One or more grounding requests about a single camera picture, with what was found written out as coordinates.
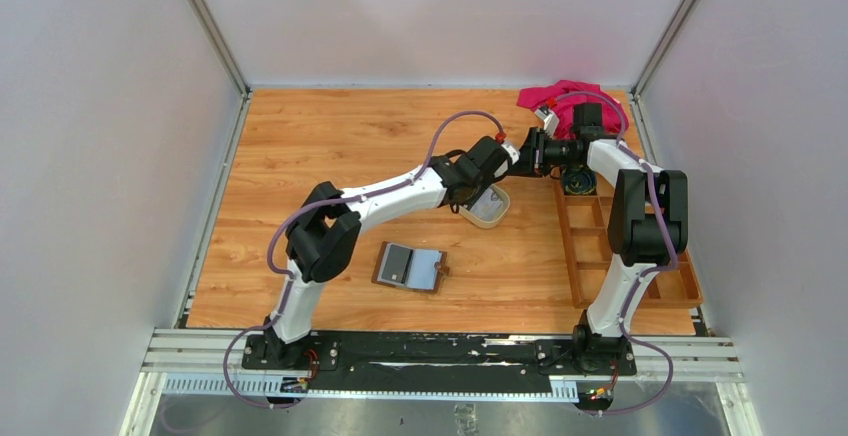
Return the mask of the beige oval card tray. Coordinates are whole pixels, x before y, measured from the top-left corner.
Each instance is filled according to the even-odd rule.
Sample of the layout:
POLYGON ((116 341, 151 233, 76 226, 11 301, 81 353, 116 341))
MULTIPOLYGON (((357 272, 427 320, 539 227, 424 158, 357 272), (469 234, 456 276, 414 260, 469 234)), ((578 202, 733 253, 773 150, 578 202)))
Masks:
POLYGON ((492 185, 473 204, 460 206, 458 214, 480 229, 492 229, 504 219, 510 205, 508 193, 492 185))

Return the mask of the dark grey card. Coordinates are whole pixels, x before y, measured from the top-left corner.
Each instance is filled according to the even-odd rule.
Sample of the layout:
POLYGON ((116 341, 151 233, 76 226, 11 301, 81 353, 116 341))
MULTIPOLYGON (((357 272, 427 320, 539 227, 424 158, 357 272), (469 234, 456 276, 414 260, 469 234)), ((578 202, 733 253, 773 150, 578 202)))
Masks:
POLYGON ((414 250, 387 243, 377 272, 377 281, 391 286, 405 286, 414 250))

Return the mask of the brown leather card holder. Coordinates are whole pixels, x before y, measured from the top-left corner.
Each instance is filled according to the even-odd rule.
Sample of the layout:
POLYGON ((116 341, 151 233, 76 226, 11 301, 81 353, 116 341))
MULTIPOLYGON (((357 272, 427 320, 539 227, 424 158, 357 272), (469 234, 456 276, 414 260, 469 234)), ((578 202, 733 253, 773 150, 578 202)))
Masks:
POLYGON ((414 253, 405 286, 391 286, 378 282, 378 267, 380 266, 382 253, 387 243, 393 242, 384 241, 380 247, 375 269, 371 278, 371 282, 373 284, 420 293, 437 293, 439 291, 443 280, 450 274, 451 269, 447 264, 448 254, 444 251, 434 249, 422 249, 406 246, 413 249, 414 253))

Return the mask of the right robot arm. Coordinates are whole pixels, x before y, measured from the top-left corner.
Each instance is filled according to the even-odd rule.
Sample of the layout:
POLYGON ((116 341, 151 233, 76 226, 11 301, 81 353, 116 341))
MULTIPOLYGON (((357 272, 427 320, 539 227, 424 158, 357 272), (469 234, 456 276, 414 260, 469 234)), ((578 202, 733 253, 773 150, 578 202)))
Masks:
POLYGON ((581 373, 622 368, 631 352, 631 322, 658 273, 677 268, 688 242, 688 180, 633 152, 605 130, 598 103, 575 106, 570 136, 554 136, 559 118, 548 104, 535 111, 521 161, 531 175, 582 165, 614 189, 607 239, 611 261, 599 295, 574 327, 567 354, 581 373))

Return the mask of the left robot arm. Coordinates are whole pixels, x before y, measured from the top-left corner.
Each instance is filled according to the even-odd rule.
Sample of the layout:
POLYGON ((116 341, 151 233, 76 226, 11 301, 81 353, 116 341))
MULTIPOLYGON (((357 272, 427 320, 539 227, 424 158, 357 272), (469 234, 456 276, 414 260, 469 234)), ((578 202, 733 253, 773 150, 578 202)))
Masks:
POLYGON ((303 338, 324 286, 347 269, 362 234, 416 211, 466 205, 518 159, 511 143, 484 136, 468 151, 428 153, 422 164, 388 180, 346 189, 329 181, 317 185, 269 243, 267 264, 285 283, 262 326, 266 359, 283 369, 304 361, 303 338))

